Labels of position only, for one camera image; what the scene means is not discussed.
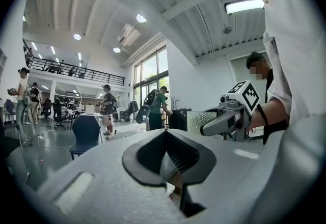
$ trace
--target balcony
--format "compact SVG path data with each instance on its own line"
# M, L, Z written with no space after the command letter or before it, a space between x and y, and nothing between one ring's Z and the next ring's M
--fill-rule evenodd
M30 69L36 69L48 73L55 73L65 75L67 77L76 77L87 79L102 84L113 84L117 86L124 86L125 77L107 74L92 69L81 68L65 63L57 63L53 60L39 59L33 57L29 63Z

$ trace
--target white shirt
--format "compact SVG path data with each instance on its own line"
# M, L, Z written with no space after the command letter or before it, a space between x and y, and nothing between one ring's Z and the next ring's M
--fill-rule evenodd
M25 92L27 90L27 79L26 78L21 78L20 81L19 81L19 84L21 85L21 89L22 89L22 94L17 96L17 100L24 100L24 95L25 95Z
M268 96L283 103L290 124L326 113L326 34L319 15L314 0L265 4L264 45L274 72Z

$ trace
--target speaker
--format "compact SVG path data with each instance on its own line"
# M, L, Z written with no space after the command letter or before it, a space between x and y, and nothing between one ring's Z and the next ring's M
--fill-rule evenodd
M187 111L191 111L191 109L173 110L169 116L169 129L187 131Z

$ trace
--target fluorescent light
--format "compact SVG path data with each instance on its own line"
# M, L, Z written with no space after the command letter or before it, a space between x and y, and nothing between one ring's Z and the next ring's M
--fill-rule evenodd
M242 1L228 3L225 6L226 13L231 14L243 10L262 9L264 7L264 2L262 0Z
M78 33L74 34L73 37L75 38L75 40L80 40L81 39L81 36Z
M37 48L36 48L36 46L35 46L34 42L32 42L32 45L33 45L34 49L35 49L35 50L37 50Z
M144 22L147 21L147 19L144 18L141 14L138 14L138 15L136 16L136 19L137 19L137 21L140 22L140 23L144 23Z

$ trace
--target green shirt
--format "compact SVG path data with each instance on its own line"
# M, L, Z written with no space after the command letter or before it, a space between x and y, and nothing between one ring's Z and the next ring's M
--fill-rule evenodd
M158 92L157 104L151 107L151 113L160 114L162 104L165 104L165 95L161 92Z

